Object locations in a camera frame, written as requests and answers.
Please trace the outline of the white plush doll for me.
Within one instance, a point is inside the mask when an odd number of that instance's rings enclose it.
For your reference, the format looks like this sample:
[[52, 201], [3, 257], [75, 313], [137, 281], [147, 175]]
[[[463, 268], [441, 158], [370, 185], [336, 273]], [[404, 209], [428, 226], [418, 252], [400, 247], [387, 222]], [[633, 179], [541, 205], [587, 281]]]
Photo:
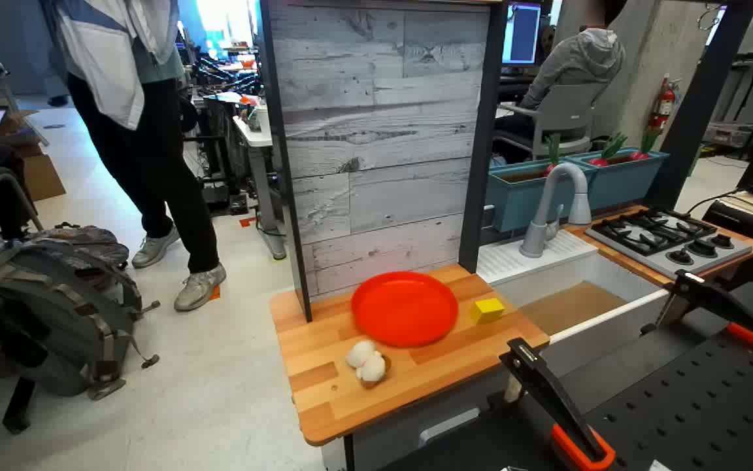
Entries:
[[357, 340], [348, 351], [344, 363], [356, 372], [356, 376], [362, 385], [377, 385], [387, 376], [387, 359], [370, 340]]

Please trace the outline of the orange plastic plate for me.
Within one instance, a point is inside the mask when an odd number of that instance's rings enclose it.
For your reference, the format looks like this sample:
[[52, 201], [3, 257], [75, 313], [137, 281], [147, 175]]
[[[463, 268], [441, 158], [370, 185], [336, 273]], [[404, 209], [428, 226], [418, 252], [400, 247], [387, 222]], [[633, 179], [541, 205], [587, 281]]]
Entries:
[[353, 290], [349, 312], [361, 334], [395, 349], [418, 349], [454, 328], [458, 298], [432, 276], [383, 273]]

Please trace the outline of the wood-pattern backdrop panel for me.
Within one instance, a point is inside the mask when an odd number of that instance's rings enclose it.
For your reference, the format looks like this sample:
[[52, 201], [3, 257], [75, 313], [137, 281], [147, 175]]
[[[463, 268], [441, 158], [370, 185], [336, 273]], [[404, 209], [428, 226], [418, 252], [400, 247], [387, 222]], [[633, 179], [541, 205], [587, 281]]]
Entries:
[[262, 0], [302, 312], [477, 247], [505, 0]]

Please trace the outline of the yellow wooden block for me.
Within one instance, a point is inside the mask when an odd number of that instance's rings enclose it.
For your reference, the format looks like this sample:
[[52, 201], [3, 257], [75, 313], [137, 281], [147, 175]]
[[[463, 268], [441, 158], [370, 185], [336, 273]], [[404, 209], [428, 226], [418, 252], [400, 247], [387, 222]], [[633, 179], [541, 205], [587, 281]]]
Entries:
[[471, 307], [471, 320], [475, 324], [497, 321], [505, 313], [505, 303], [498, 298], [477, 298]]

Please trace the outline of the grey toy faucet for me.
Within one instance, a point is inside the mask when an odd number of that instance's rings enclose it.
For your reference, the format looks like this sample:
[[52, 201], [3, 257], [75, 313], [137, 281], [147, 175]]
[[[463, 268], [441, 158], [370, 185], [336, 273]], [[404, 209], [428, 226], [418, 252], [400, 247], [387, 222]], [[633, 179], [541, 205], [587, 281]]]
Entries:
[[[557, 185], [567, 179], [573, 184], [570, 205], [557, 205]], [[558, 163], [547, 175], [535, 214], [527, 226], [527, 234], [522, 239], [520, 253], [527, 259], [539, 259], [547, 249], [547, 243], [557, 235], [558, 219], [567, 219], [573, 226], [587, 226], [590, 222], [590, 201], [587, 201], [587, 179], [586, 173], [573, 163]]]

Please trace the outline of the white toy sink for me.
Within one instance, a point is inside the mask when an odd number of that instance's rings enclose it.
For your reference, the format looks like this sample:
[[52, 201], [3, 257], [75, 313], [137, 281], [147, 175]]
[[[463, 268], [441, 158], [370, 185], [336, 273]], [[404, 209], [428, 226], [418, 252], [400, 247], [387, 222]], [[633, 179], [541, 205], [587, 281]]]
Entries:
[[664, 289], [570, 234], [553, 235], [539, 259], [522, 257], [520, 240], [485, 243], [475, 276], [548, 334], [541, 359], [557, 375], [633, 344], [667, 302]]

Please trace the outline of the grey office chair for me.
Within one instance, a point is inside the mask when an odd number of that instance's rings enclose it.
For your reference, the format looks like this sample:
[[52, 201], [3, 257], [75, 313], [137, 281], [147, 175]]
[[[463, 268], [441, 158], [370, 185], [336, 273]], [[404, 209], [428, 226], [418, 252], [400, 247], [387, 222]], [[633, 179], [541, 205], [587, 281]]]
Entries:
[[497, 132], [493, 138], [527, 151], [532, 160], [548, 154], [548, 138], [558, 138], [561, 154], [577, 154], [590, 147], [590, 121], [600, 96], [600, 84], [553, 84], [535, 111], [509, 107], [509, 116], [532, 124], [531, 136]]

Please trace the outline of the computer monitor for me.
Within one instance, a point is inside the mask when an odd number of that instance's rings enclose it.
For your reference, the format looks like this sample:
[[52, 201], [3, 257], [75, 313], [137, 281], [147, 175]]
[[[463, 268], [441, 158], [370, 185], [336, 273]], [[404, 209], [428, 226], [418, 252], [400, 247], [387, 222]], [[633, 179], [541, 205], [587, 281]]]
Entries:
[[505, 13], [505, 65], [532, 65], [539, 54], [541, 9], [535, 2], [509, 2]]

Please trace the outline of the seated person grey hoodie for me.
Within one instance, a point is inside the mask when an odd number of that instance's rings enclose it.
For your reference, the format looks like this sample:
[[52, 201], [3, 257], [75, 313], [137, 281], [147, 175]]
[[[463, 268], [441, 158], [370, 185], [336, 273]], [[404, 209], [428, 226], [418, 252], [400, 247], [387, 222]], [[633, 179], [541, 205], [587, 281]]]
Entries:
[[583, 23], [552, 47], [520, 107], [535, 111], [553, 84], [608, 84], [624, 62], [624, 47], [612, 30], [626, 0], [587, 0]]

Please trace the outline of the toy gas stove top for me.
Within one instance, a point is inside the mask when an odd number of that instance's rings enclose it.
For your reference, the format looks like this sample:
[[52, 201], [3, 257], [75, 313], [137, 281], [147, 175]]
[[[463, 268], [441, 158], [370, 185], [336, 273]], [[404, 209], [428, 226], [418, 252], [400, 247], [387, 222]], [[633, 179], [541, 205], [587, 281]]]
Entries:
[[638, 209], [587, 227], [587, 235], [664, 277], [706, 276], [749, 253], [749, 247], [710, 222], [677, 211]]

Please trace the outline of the standing person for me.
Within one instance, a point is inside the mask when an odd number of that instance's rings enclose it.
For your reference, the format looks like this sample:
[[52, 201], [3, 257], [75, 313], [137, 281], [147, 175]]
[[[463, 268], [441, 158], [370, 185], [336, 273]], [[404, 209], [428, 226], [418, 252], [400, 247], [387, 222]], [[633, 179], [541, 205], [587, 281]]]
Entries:
[[183, 240], [187, 277], [174, 310], [204, 307], [225, 282], [225, 268], [198, 181], [183, 160], [178, 0], [38, 5], [92, 145], [141, 214], [132, 268], [156, 264]]

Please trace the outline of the black orange clamp far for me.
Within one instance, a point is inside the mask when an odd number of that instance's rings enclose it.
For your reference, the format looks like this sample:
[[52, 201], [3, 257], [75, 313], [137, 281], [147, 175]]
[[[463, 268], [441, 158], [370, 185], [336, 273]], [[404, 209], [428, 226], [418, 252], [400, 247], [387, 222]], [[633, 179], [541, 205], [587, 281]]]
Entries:
[[706, 310], [727, 321], [723, 332], [753, 349], [753, 312], [701, 276], [677, 270], [656, 328], [677, 324], [690, 310]]

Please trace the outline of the red fire extinguisher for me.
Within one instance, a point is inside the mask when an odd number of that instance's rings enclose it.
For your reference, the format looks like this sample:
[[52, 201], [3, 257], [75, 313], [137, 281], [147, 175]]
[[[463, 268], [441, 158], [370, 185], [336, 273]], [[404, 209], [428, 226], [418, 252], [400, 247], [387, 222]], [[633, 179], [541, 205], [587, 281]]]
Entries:
[[643, 151], [652, 149], [656, 138], [667, 128], [667, 121], [671, 119], [673, 102], [677, 102], [677, 84], [669, 75], [664, 75], [645, 121], [641, 145]]

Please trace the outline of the grey backpack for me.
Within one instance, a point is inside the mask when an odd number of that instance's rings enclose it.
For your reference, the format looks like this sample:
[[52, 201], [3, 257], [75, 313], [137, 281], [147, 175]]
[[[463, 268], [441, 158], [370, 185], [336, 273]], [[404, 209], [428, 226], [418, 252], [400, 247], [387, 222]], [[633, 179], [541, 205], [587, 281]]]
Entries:
[[135, 344], [149, 307], [126, 268], [128, 247], [96, 226], [0, 240], [0, 354], [20, 379], [98, 400], [126, 385], [128, 351], [158, 361]]

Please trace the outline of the black perforated mounting board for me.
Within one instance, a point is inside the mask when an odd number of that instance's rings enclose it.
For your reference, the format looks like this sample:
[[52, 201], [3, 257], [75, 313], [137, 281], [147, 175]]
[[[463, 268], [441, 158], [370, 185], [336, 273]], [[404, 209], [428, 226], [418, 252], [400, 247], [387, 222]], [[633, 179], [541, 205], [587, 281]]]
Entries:
[[753, 471], [753, 351], [713, 337], [587, 410], [616, 471]]

